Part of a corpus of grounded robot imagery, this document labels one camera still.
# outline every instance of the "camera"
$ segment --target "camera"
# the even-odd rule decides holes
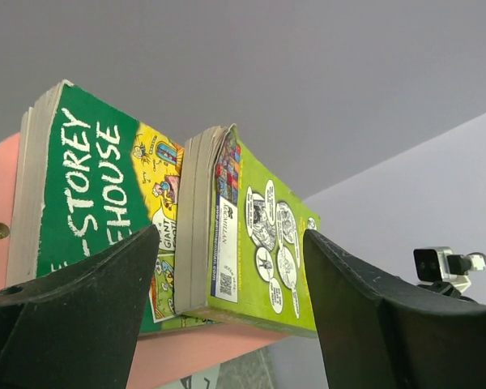
[[[486,268],[485,254],[454,254],[449,247],[416,249],[414,261],[421,285],[450,283],[460,293],[471,285],[468,276],[470,271],[481,271]]]

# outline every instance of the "white surface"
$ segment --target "white surface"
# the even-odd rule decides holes
[[[329,239],[412,283],[415,248],[486,254],[486,114],[307,203],[319,212]],[[472,272],[471,281],[466,295],[486,304],[486,270]],[[271,349],[281,389],[324,387],[318,344],[289,339]]]
[[[306,198],[486,112],[486,1],[0,0],[0,140],[63,78]]]

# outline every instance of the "barcode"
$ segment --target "barcode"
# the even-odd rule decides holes
[[[232,296],[232,277],[228,274],[220,273],[220,292]]]

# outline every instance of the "pink plastic part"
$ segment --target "pink plastic part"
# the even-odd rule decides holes
[[[19,134],[0,143],[0,223],[11,225]],[[0,289],[6,284],[9,238],[0,239]],[[285,335],[220,324],[140,339],[129,389],[153,389],[281,340]]]

